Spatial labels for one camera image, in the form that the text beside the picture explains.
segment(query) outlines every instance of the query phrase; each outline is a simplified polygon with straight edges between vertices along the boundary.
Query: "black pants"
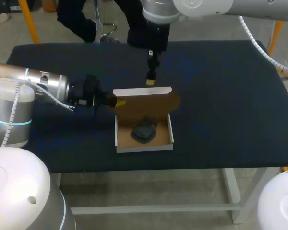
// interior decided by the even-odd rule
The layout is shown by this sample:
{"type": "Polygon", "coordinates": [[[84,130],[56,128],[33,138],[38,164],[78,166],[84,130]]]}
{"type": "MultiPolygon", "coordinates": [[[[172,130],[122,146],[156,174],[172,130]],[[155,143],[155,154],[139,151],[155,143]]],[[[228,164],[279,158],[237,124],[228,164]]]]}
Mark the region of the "black pants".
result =
{"type": "MultiPolygon", "coordinates": [[[[95,23],[82,13],[86,0],[59,0],[58,21],[73,31],[85,42],[94,42],[96,35],[95,23]]],[[[131,30],[141,30],[146,25],[142,15],[142,4],[139,0],[115,0],[125,13],[131,30]]]]}

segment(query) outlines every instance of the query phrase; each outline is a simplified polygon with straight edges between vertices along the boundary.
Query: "yellow tape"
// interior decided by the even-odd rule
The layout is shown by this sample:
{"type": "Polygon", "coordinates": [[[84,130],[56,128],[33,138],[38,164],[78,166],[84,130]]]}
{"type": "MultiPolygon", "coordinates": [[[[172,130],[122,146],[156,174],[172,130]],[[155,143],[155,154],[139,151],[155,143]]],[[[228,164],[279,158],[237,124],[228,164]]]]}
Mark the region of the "yellow tape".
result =
{"type": "Polygon", "coordinates": [[[125,105],[126,101],[122,99],[117,99],[115,107],[125,105]]]}
{"type": "Polygon", "coordinates": [[[154,85],[154,84],[155,84],[155,80],[151,80],[151,79],[146,80],[146,85],[154,85]]]}

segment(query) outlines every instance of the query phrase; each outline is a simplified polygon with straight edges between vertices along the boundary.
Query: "cable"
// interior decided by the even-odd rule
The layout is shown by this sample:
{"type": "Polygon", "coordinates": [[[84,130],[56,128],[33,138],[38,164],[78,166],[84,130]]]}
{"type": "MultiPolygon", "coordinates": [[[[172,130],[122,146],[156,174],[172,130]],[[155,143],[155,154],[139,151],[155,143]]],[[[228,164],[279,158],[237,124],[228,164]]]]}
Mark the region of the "cable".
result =
{"type": "Polygon", "coordinates": [[[47,95],[48,97],[50,97],[52,100],[54,100],[56,103],[58,103],[60,106],[68,109],[68,110],[71,110],[71,111],[74,111],[75,107],[74,106],[69,106],[69,105],[66,105],[62,102],[60,102],[57,98],[55,98],[54,96],[52,96],[47,90],[43,89],[43,87],[39,86],[39,85],[35,85],[35,84],[31,84],[32,86],[38,88],[39,90],[41,90],[41,92],[43,92],[45,95],[47,95]]]}
{"type": "Polygon", "coordinates": [[[12,126],[13,126],[14,116],[15,116],[15,113],[16,113],[16,107],[17,107],[17,103],[18,103],[18,99],[19,99],[19,87],[20,87],[20,83],[17,82],[15,98],[14,98],[12,112],[11,112],[11,116],[10,116],[10,121],[9,121],[9,124],[8,124],[8,128],[5,131],[5,135],[4,135],[4,139],[3,139],[1,147],[5,147],[6,143],[8,142],[9,136],[10,136],[10,132],[11,132],[11,129],[12,129],[12,126]]]}
{"type": "Polygon", "coordinates": [[[241,23],[241,25],[243,26],[247,36],[249,37],[249,39],[251,40],[251,42],[253,43],[253,45],[255,46],[255,48],[264,56],[265,59],[267,59],[270,63],[272,63],[274,66],[287,71],[288,72],[288,67],[278,63],[277,61],[275,61],[273,58],[271,58],[256,42],[256,40],[254,39],[254,37],[252,36],[251,32],[249,31],[249,28],[247,27],[247,25],[245,24],[245,21],[243,19],[242,16],[238,16],[239,21],[241,23]]]}

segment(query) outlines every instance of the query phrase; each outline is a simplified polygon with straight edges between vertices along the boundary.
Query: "white box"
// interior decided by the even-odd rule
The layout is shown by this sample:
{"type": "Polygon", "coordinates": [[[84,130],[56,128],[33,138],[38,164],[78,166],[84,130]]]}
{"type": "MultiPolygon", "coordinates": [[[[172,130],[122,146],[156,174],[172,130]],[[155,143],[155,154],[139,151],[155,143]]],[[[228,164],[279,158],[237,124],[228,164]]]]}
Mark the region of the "white box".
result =
{"type": "Polygon", "coordinates": [[[171,87],[122,89],[114,90],[113,93],[118,98],[126,100],[126,104],[123,105],[126,107],[122,106],[120,109],[114,109],[117,114],[115,116],[115,146],[117,153],[173,150],[174,137],[169,112],[178,107],[179,97],[172,91],[171,87]],[[127,112],[131,111],[132,113],[133,109],[135,114],[131,115],[127,112]],[[141,144],[132,139],[131,131],[137,123],[135,121],[146,115],[158,120],[156,136],[151,142],[141,144]]]}

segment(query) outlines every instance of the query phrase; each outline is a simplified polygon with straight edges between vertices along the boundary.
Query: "person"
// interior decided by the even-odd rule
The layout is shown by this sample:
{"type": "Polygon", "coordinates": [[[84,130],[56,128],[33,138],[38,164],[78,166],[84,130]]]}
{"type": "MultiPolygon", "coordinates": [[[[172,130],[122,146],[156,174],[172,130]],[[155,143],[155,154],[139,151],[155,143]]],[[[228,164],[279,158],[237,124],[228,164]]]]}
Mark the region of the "person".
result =
{"type": "MultiPolygon", "coordinates": [[[[99,42],[102,23],[87,19],[82,13],[86,0],[59,0],[57,7],[58,21],[73,31],[85,42],[99,42]]],[[[128,43],[131,46],[143,46],[147,20],[142,15],[142,4],[139,0],[114,0],[124,12],[128,25],[128,43]]]]}

